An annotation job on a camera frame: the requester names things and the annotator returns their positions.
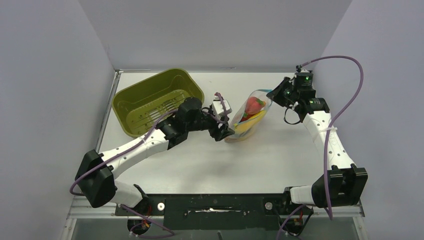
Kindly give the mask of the clear zip top bag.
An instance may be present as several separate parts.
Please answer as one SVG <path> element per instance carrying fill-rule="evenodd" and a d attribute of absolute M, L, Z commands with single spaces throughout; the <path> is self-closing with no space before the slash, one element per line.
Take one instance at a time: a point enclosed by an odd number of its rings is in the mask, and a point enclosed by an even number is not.
<path fill-rule="evenodd" d="M 249 97 L 257 97 L 257 98 L 261 99 L 262 101 L 266 102 L 265 107 L 263 107 L 261 109 L 261 111 L 264 111 L 265 110 L 265 111 L 268 112 L 269 111 L 269 108 L 271 107 L 271 105 L 273 103 L 272 100 L 270 100 L 270 99 L 268 99 L 266 97 L 267 93 L 269 93 L 270 91 L 271 91 L 271 89 L 257 89 L 257 90 L 253 91 L 249 95 Z M 237 123 L 246 121 L 246 120 L 248 120 L 249 118 L 251 118 L 253 116 L 253 115 L 247 115 L 245 113 L 245 107 L 246 107 L 247 100 L 244 102 L 244 104 L 240 107 L 240 109 L 237 111 L 237 113 L 232 118 L 232 120 L 231 120 L 231 122 L 229 124 L 229 127 L 232 130 L 234 130 L 234 124 L 237 124 Z M 257 125 L 255 125 L 253 128 L 251 128 L 250 130 L 248 130 L 247 132 L 244 132 L 242 134 L 236 134 L 234 132 L 234 134 L 232 136 L 240 136 L 240 137 L 242 137 L 242 136 L 249 136 L 249 137 L 251 137 L 254 134 L 254 132 L 256 131 L 256 129 L 259 127 L 259 123 Z"/>

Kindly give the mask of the olive green plastic bin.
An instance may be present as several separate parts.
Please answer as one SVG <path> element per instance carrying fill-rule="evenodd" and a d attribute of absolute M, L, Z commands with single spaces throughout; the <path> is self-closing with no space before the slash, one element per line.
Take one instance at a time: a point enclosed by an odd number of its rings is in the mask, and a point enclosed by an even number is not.
<path fill-rule="evenodd" d="M 112 109 L 124 133 L 137 138 L 163 114 L 177 109 L 186 98 L 204 102 L 204 93 L 187 71 L 170 68 L 117 92 Z"/>

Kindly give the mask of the yellow toy banana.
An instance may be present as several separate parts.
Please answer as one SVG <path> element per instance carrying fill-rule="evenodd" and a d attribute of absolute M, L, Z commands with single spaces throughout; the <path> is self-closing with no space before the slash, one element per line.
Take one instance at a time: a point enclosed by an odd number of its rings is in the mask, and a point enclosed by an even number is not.
<path fill-rule="evenodd" d="M 235 123 L 233 128 L 235 133 L 242 134 L 252 129 L 265 117 L 267 113 L 267 110 L 262 110 L 245 121 Z"/>

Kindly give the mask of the pink toy peach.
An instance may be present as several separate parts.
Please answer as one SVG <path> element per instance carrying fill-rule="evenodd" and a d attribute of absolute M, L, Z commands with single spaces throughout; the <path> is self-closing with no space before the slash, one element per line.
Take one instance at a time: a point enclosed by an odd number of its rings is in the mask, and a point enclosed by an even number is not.
<path fill-rule="evenodd" d="M 261 109 L 263 107 L 265 107 L 266 102 L 255 97 L 255 96 L 251 96 L 248 98 L 246 105 L 245 105 L 245 110 L 244 112 L 247 115 L 255 115 L 257 113 L 259 113 L 261 111 Z"/>

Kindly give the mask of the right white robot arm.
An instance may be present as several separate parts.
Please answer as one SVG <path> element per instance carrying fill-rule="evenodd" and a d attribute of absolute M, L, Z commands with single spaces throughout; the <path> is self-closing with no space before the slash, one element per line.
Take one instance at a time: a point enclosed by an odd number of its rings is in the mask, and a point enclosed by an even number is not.
<path fill-rule="evenodd" d="M 282 209 L 295 213 L 301 204 L 318 208 L 356 205 L 361 197 L 368 173 L 357 167 L 346 152 L 333 126 L 330 108 L 324 98 L 316 97 L 311 72 L 296 72 L 285 77 L 267 98 L 294 111 L 308 130 L 316 149 L 326 158 L 324 173 L 312 185 L 288 187 L 289 195 L 281 199 Z"/>

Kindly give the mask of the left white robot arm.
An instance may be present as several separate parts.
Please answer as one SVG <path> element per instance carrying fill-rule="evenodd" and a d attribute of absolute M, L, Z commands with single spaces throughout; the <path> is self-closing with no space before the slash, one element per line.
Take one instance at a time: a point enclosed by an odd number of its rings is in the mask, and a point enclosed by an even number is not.
<path fill-rule="evenodd" d="M 84 154 L 70 193 L 86 197 L 93 208 L 107 203 L 138 206 L 148 196 L 137 184 L 118 181 L 126 170 L 157 153 L 181 144 L 190 132 L 208 131 L 217 142 L 233 135 L 228 115 L 232 108 L 219 93 L 208 109 L 196 97 L 188 97 L 177 109 L 171 110 L 156 120 L 152 128 L 136 139 L 104 152 L 95 149 Z"/>

